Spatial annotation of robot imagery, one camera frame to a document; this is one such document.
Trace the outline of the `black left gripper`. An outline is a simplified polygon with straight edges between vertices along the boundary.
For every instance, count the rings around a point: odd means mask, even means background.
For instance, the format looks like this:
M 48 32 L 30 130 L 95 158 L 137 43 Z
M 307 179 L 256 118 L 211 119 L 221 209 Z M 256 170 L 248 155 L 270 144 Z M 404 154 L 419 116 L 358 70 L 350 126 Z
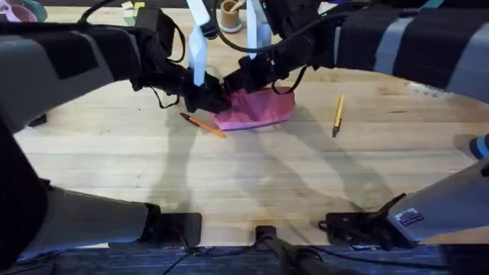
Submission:
M 182 97 L 190 113 L 203 110 L 218 114 L 230 109 L 228 90 L 214 76 L 205 73 L 204 82 L 195 84 L 195 70 L 181 66 L 181 58 L 170 58 L 176 35 L 181 44 L 186 45 L 186 38 L 179 27 L 163 26 L 154 30 L 130 27 L 129 34 L 135 42 L 135 57 L 131 61 L 132 72 L 129 77 L 134 90 L 155 87 L 168 95 Z

